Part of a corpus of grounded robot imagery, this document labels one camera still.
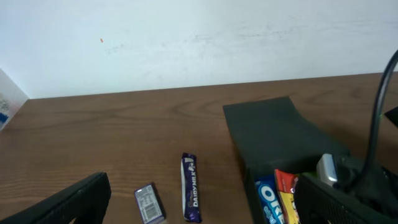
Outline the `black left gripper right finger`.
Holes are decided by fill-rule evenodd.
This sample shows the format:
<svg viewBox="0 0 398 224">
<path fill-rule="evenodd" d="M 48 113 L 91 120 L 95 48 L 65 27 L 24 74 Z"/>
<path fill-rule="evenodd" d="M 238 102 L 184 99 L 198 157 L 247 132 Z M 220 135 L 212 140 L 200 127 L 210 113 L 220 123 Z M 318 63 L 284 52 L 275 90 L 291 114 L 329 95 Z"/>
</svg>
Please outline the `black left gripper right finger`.
<svg viewBox="0 0 398 224">
<path fill-rule="evenodd" d="M 375 211 L 310 174 L 298 178 L 294 201 L 302 224 L 397 224 L 396 218 Z"/>
</svg>

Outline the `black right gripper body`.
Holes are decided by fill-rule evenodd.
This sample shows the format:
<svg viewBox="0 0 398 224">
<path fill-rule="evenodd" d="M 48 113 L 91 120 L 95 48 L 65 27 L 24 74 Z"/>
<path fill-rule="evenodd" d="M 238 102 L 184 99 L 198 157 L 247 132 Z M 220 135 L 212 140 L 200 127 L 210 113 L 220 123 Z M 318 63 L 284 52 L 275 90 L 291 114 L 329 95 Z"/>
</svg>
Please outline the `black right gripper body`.
<svg viewBox="0 0 398 224">
<path fill-rule="evenodd" d="M 374 161 L 380 117 L 372 117 L 365 160 L 334 154 L 338 181 L 335 189 L 391 218 L 397 217 L 397 177 Z"/>
</svg>

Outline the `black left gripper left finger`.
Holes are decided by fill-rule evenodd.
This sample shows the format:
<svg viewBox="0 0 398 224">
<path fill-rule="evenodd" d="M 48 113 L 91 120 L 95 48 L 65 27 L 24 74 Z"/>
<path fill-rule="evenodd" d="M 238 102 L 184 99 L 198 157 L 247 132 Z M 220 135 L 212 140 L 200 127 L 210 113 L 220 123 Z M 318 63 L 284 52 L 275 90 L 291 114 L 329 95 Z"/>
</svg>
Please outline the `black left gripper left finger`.
<svg viewBox="0 0 398 224">
<path fill-rule="evenodd" d="M 97 172 L 1 223 L 102 224 L 110 198 L 107 173 Z"/>
</svg>

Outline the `yellow nut snack bag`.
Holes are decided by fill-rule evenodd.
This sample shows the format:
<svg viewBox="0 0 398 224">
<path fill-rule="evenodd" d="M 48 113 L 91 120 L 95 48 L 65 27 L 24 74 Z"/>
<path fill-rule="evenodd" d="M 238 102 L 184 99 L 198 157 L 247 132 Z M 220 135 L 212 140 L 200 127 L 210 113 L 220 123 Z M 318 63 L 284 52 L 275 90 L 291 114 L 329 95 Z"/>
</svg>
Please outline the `yellow nut snack bag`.
<svg viewBox="0 0 398 224">
<path fill-rule="evenodd" d="M 284 220 L 286 224 L 300 224 L 300 218 L 295 206 L 294 195 L 278 191 L 281 206 L 283 208 Z"/>
</svg>

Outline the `blue Oreo cookie pack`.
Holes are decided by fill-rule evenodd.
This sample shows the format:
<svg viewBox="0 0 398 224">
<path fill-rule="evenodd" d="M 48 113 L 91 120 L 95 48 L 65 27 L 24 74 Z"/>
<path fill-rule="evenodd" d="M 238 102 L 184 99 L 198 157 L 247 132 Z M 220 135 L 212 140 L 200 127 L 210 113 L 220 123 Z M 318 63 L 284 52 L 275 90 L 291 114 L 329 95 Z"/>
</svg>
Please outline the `blue Oreo cookie pack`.
<svg viewBox="0 0 398 224">
<path fill-rule="evenodd" d="M 267 175 L 255 181 L 262 211 L 270 224 L 284 224 L 284 213 L 279 203 L 274 175 Z"/>
</svg>

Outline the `small blue mint box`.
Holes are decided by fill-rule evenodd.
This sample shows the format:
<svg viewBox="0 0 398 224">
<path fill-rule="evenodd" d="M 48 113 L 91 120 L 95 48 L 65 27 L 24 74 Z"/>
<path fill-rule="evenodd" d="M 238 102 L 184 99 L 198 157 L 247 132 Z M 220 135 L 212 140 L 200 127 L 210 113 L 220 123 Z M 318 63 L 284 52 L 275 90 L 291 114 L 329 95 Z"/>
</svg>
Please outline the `small blue mint box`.
<svg viewBox="0 0 398 224">
<path fill-rule="evenodd" d="M 143 224 L 167 224 L 166 212 L 155 183 L 135 190 L 134 197 Z"/>
</svg>

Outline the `dark green gift box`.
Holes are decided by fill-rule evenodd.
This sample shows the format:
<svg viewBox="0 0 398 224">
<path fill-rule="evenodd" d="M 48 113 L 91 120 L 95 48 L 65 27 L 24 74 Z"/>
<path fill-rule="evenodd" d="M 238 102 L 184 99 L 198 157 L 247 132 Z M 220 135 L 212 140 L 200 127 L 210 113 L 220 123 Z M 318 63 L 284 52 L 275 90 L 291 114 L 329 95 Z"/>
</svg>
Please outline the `dark green gift box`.
<svg viewBox="0 0 398 224">
<path fill-rule="evenodd" d="M 349 154 L 349 149 L 305 119 L 288 96 L 225 105 L 223 111 L 254 223 L 268 222 L 256 179 L 276 169 L 312 172 L 323 154 Z"/>
</svg>

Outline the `purple Dairy Milk bar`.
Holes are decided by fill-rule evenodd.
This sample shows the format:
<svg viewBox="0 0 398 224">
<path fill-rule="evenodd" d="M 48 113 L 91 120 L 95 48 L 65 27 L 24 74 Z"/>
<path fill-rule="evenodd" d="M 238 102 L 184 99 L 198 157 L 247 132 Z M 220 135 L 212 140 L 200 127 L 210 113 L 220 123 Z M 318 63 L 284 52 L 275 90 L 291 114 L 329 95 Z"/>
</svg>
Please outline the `purple Dairy Milk bar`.
<svg viewBox="0 0 398 224">
<path fill-rule="evenodd" d="M 201 223 L 197 157 L 184 152 L 180 163 L 182 177 L 182 211 L 187 222 Z"/>
</svg>

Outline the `red snack bag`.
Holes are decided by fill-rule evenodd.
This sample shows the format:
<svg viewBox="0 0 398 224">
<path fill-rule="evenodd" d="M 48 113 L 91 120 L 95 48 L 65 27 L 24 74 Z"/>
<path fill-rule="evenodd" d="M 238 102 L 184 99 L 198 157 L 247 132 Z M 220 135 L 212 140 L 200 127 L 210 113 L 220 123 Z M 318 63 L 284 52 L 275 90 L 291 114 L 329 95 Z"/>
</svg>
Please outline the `red snack bag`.
<svg viewBox="0 0 398 224">
<path fill-rule="evenodd" d="M 279 169 L 274 171 L 277 190 L 279 192 L 294 194 L 299 177 Z"/>
</svg>

